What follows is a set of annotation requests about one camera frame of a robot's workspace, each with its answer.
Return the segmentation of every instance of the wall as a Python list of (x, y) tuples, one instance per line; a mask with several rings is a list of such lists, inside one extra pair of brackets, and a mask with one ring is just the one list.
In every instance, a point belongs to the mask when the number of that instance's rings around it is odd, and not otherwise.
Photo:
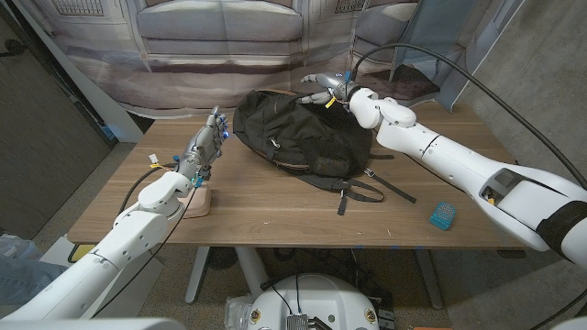
[[(587, 175), (587, 1), (525, 1), (475, 77), (539, 129)], [(569, 172), (477, 87), (470, 105), (522, 165)]]
[[(0, 0), (0, 5), (7, 8), (4, 0)], [(73, 81), (77, 84), (94, 109), (105, 120), (108, 127), (116, 135), (118, 140), (121, 142), (138, 142), (143, 134), (128, 115), (127, 111), (110, 96), (104, 93), (104, 91), (98, 88), (90, 79), (88, 79), (88, 77), (73, 65), (63, 51), (55, 45), (47, 34), (45, 34), (41, 26), (32, 18), (32, 16), (23, 10), (23, 7), (18, 1), (15, 1), (15, 5), (17, 5), (23, 13), (23, 16), (27, 18), (30, 25), (37, 31), (39, 37), (45, 42), (57, 61), (61, 63), (63, 69), (65, 69), (65, 71), (72, 77)]]

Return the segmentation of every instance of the table leg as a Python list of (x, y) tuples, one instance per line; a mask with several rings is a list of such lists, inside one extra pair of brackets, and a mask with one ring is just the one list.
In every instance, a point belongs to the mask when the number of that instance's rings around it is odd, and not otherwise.
[(440, 295), (440, 288), (438, 286), (437, 275), (434, 272), (434, 265), (430, 256), (430, 250), (417, 249), (415, 250), (415, 259), (420, 268), (420, 275), (424, 281), (424, 286), (432, 308), (440, 310), (444, 307), (442, 296)]
[(238, 254), (238, 262), (240, 262), (240, 267), (249, 285), (250, 294), (257, 299), (263, 293), (260, 288), (261, 284), (269, 280), (263, 262), (254, 247), (235, 247), (235, 249)]
[(194, 267), (192, 268), (192, 275), (190, 275), (190, 282), (187, 285), (187, 292), (185, 293), (186, 303), (195, 303), (200, 285), (204, 279), (205, 263), (208, 261), (208, 253), (210, 247), (199, 247), (195, 252)]

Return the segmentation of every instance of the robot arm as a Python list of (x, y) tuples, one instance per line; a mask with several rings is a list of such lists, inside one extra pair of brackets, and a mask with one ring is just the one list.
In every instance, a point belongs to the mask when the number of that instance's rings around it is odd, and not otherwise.
[(120, 214), (112, 230), (87, 255), (67, 269), (34, 299), (3, 321), (80, 318), (128, 263), (165, 237), (169, 223), (179, 221), (186, 197), (210, 178), (212, 162), (227, 138), (226, 116), (215, 107), (192, 137), (178, 171), (168, 171), (138, 195)]
[[(558, 175), (485, 158), (418, 124), (414, 112), (341, 74), (306, 76), (318, 82), (364, 128), (381, 124), (377, 141), (423, 161), (461, 188), (502, 229), (539, 251), (552, 248), (587, 270), (587, 191)], [(306, 97), (302, 103), (320, 103)]]

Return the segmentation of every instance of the black hose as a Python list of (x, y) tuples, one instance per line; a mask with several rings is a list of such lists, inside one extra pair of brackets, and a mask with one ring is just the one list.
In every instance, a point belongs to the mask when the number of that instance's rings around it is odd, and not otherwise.
[[(171, 167), (175, 164), (165, 164), (163, 166), (165, 167)], [(120, 205), (120, 209), (118, 210), (118, 214), (120, 215), (121, 213), (124, 212), (124, 210), (127, 208), (127, 203), (128, 203), (128, 199), (130, 198), (130, 195), (135, 191), (135, 189), (137, 189), (138, 185), (143, 182), (143, 180), (147, 179), (148, 176), (150, 176), (151, 174), (153, 174), (155, 171), (160, 170), (160, 167), (156, 167), (153, 169), (150, 169), (147, 173), (143, 174), (143, 176), (141, 176), (140, 178), (138, 178), (138, 180), (132, 185), (132, 187), (130, 187), (130, 189), (127, 192), (127, 195), (125, 196), (124, 201), (122, 201), (122, 204)]]
[(363, 55), (357, 61), (357, 64), (355, 64), (355, 68), (353, 69), (352, 74), (350, 75), (350, 79), (352, 81), (354, 81), (357, 78), (357, 72), (359, 70), (359, 65), (363, 61), (365, 61), (365, 59), (367, 59), (370, 55), (372, 55), (373, 53), (380, 51), (380, 50), (387, 50), (387, 49), (392, 49), (392, 48), (396, 48), (396, 47), (406, 47), (409, 49), (422, 51), (432, 57), (435, 57), (435, 58), (447, 63), (449, 66), (451, 66), (458, 73), (465, 76), (467, 79), (469, 79), (469, 81), (474, 83), (477, 87), (479, 87), (482, 91), (484, 91), (489, 97), (491, 97), (497, 104), (499, 104), (503, 109), (505, 109), (505, 111), (507, 111), (508, 114), (512, 115), (512, 117), (515, 120), (517, 120), (520, 124), (522, 124), (525, 128), (527, 128), (530, 131), (530, 133), (532, 133), (542, 143), (544, 143), (544, 145), (547, 146), (547, 148), (550, 151), (552, 151), (552, 153), (554, 153), (554, 155), (560, 160), (560, 162), (562, 162), (562, 164), (567, 168), (567, 170), (569, 170), (570, 174), (572, 174), (572, 176), (577, 180), (577, 182), (581, 185), (581, 187), (583, 187), (583, 189), (587, 190), (587, 180), (585, 180), (585, 178), (581, 175), (579, 170), (577, 170), (577, 168), (575, 168), (575, 166), (567, 159), (567, 157), (565, 157), (565, 155), (562, 152), (560, 152), (560, 150), (554, 144), (552, 144), (552, 142), (550, 142), (550, 140), (548, 140), (547, 137), (545, 137), (542, 133), (540, 133), (540, 131), (538, 131), (534, 126), (532, 126), (532, 124), (528, 123), (511, 106), (509, 106), (506, 102), (504, 102), (504, 100), (502, 100), (499, 96), (497, 96), (494, 92), (492, 92), (484, 84), (482, 84), (475, 77), (473, 77), (468, 72), (466, 72), (464, 69), (462, 69), (459, 65), (457, 65), (457, 63), (445, 58), (444, 56), (442, 56), (432, 50), (425, 49), (423, 47), (408, 44), (408, 43), (403, 43), (403, 42), (391, 43), (391, 44), (380, 46), (376, 49), (372, 49), (372, 50), (368, 51), (367, 53), (365, 53), (365, 55)]

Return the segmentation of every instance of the black backpack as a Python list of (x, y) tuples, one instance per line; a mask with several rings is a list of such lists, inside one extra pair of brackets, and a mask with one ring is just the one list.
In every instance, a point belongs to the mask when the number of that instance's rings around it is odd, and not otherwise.
[[(296, 100), (302, 96), (305, 95), (250, 92), (235, 111), (234, 133), (249, 148), (298, 179), (324, 190), (341, 191), (339, 215), (344, 214), (345, 196), (381, 202), (381, 191), (351, 179), (367, 167), (372, 132), (362, 128), (342, 104), (333, 103), (329, 108), (298, 104)], [(351, 186), (376, 192), (380, 197), (351, 192)]]

